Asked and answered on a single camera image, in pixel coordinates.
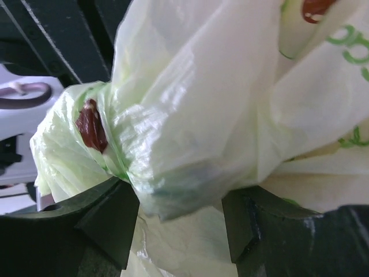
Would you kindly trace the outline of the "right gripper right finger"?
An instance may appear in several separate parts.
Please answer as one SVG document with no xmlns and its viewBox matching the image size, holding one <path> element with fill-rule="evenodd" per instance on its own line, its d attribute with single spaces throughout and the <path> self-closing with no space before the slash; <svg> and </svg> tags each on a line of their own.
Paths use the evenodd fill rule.
<svg viewBox="0 0 369 277">
<path fill-rule="evenodd" d="M 366 205 L 320 214 L 260 187 L 231 191 L 222 205 L 240 277 L 368 275 Z"/>
</svg>

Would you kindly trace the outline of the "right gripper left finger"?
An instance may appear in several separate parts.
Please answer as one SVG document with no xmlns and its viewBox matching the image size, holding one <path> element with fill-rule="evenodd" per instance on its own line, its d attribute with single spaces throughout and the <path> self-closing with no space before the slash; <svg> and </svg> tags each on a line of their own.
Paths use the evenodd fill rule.
<svg viewBox="0 0 369 277">
<path fill-rule="evenodd" d="M 139 208 L 111 178 L 40 212 L 1 216 L 2 276 L 120 276 Z"/>
</svg>

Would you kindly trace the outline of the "green avocado-print plastic bag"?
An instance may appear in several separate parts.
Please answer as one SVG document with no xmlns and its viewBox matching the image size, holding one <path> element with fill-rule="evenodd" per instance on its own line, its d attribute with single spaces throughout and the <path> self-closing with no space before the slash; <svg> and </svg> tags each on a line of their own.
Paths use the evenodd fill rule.
<svg viewBox="0 0 369 277">
<path fill-rule="evenodd" d="M 30 145 L 56 202 L 134 190 L 126 276 L 235 276 L 228 192 L 368 203 L 368 2 L 133 1 L 111 80 L 66 88 Z"/>
</svg>

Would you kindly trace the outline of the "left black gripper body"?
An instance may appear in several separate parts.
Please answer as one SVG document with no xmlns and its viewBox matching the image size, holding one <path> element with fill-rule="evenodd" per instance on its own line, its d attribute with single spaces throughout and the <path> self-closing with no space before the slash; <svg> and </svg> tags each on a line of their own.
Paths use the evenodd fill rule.
<svg viewBox="0 0 369 277">
<path fill-rule="evenodd" d="M 62 85 L 109 81 L 114 40 L 130 1 L 2 0 L 1 65 Z"/>
</svg>

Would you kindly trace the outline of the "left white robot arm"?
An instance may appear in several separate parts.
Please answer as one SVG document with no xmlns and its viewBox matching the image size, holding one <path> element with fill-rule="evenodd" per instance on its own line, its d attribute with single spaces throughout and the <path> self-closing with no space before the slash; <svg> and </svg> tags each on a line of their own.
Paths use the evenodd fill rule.
<svg viewBox="0 0 369 277">
<path fill-rule="evenodd" d="M 33 184 L 29 139 L 64 87 L 106 91 L 115 32 L 129 1 L 2 1 L 1 66 L 19 83 L 44 82 L 52 97 L 39 106 L 1 110 L 1 146 L 17 160 L 1 162 L 1 184 Z"/>
</svg>

